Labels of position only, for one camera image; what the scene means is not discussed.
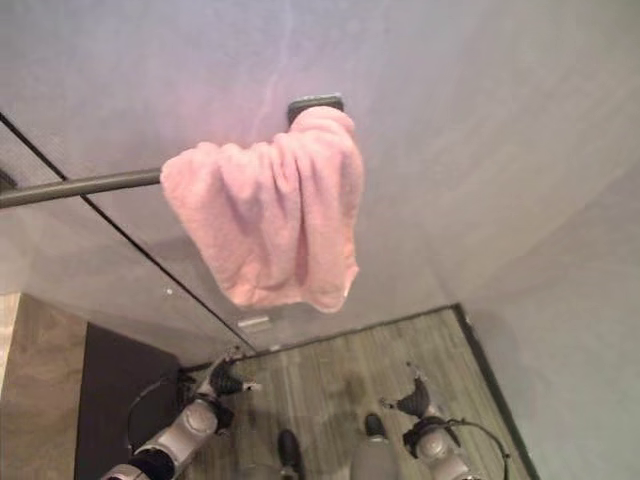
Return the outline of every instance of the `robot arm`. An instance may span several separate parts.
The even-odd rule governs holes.
[[[196,389],[193,401],[174,422],[142,445],[126,464],[117,465],[102,480],[172,480],[189,464],[195,453],[215,434],[227,429],[233,412],[220,398],[244,390],[259,389],[231,375],[239,359],[232,354],[214,363]]]
[[[427,465],[434,480],[482,480],[474,472],[454,431],[457,426],[470,425],[483,430],[497,442],[506,462],[509,455],[493,434],[471,422],[447,419],[448,413],[444,406],[429,394],[424,375],[411,364],[407,365],[414,371],[413,392],[396,403],[389,403],[384,399],[380,402],[384,408],[397,409],[418,418],[413,427],[402,436],[402,440],[408,452]],[[506,463],[504,479],[508,479]]]

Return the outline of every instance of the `black wire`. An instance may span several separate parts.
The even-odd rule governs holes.
[[[127,442],[127,448],[129,449],[129,455],[133,455],[134,452],[136,451],[136,448],[133,445],[133,442],[131,441],[131,414],[133,413],[136,405],[138,405],[138,403],[140,403],[142,399],[144,399],[151,392],[155,391],[158,387],[161,387],[162,385],[166,385],[170,383],[173,383],[173,381],[167,375],[160,377],[158,380],[156,380],[152,384],[145,387],[144,390],[142,390],[138,394],[138,396],[133,400],[133,402],[131,402],[131,404],[129,405],[129,410],[127,412],[127,428],[125,431],[125,437]]]
[[[509,480],[509,459],[511,459],[511,454],[507,451],[507,449],[505,448],[502,441],[498,438],[498,436],[495,433],[493,433],[491,430],[486,428],[485,426],[480,425],[479,423],[469,422],[464,418],[460,418],[460,419],[450,418],[442,425],[429,425],[427,428],[425,428],[422,431],[422,433],[424,435],[436,430],[443,430],[446,428],[457,428],[457,427],[477,428],[478,430],[483,432],[486,436],[488,436],[493,441],[493,443],[496,444],[496,446],[498,447],[498,450],[500,451],[500,455],[502,457],[502,465],[503,465],[502,478],[503,480]]]

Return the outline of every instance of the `floor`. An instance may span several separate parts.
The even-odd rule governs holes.
[[[12,306],[0,398],[0,478],[71,479],[87,324],[29,295],[14,297]]]
[[[234,399],[235,423],[228,437],[214,439],[184,480],[234,478],[239,467],[276,465],[276,436],[291,428],[300,439],[310,479],[347,479],[351,454],[364,436],[362,420],[381,413],[404,479],[430,478],[410,457],[401,436],[409,417],[381,411],[378,400],[412,389],[407,361],[435,384],[451,414],[482,423],[513,454],[513,479],[528,479],[483,376],[451,310],[414,317],[292,350],[248,359],[237,368],[264,384],[262,392]],[[501,459],[481,434],[460,432],[469,456],[485,478],[502,478]]]

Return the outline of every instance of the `towel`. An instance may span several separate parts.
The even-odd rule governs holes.
[[[165,197],[236,305],[342,307],[358,273],[353,131],[345,113],[313,107],[271,143],[203,142],[165,163]]]

